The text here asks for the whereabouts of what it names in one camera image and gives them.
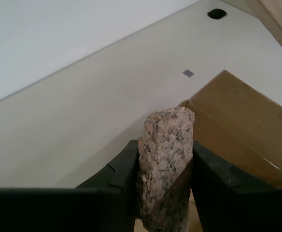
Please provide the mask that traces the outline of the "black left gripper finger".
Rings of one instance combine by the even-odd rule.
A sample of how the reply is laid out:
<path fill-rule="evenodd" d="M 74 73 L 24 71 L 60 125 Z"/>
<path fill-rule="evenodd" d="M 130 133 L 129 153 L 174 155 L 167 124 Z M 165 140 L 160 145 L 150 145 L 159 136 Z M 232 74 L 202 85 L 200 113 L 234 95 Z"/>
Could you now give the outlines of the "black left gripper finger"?
<path fill-rule="evenodd" d="M 193 145 L 191 189 L 205 232 L 282 232 L 282 189 Z"/>
<path fill-rule="evenodd" d="M 131 232 L 138 141 L 75 188 L 0 188 L 0 232 Z"/>

